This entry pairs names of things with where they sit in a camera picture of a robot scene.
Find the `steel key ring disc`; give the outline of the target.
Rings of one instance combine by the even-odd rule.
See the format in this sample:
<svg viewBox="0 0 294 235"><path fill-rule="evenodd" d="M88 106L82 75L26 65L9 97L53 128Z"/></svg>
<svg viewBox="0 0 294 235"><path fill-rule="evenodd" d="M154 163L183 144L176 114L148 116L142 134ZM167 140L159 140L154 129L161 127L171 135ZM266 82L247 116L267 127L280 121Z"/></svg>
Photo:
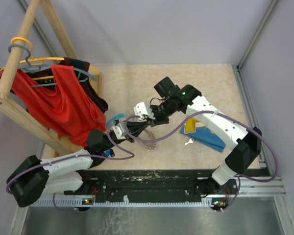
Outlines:
<svg viewBox="0 0 294 235"><path fill-rule="evenodd" d="M154 140L155 136L150 130L145 129L139 135L139 138L143 139L143 140ZM154 150L156 148L156 142L141 142L141 141L138 141L138 144L141 145L142 147L144 147L147 150Z"/></svg>

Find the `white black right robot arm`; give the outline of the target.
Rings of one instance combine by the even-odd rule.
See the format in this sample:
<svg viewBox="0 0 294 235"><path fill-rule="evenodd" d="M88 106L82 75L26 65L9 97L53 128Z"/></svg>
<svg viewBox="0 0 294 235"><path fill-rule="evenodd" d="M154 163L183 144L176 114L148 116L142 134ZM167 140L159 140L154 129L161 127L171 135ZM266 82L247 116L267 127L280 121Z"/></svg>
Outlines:
<svg viewBox="0 0 294 235"><path fill-rule="evenodd" d="M157 93L164 99L160 105L152 105L151 109L156 122L169 122L169 116L181 111L201 122L216 134L231 152L212 173L209 188L219 194L226 189L226 182L237 174L243 174L261 152L262 132L254 127L248 131L232 120L222 117L215 108L192 85L183 88L175 85L169 77L165 77L154 86Z"/></svg>

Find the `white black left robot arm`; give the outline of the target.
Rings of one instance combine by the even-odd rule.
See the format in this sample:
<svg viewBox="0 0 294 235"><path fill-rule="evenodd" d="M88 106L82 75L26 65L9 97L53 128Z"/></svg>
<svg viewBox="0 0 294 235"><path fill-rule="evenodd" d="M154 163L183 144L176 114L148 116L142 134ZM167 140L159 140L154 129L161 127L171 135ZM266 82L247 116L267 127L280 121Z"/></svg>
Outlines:
<svg viewBox="0 0 294 235"><path fill-rule="evenodd" d="M106 152L123 141L133 142L151 125L145 121L113 121L106 132L93 130L86 140L86 147L74 153L49 160L37 156L27 157L7 179L6 190L14 196L19 207L27 207L42 196L58 192L87 194L92 182L81 172L100 165L112 158Z"/></svg>

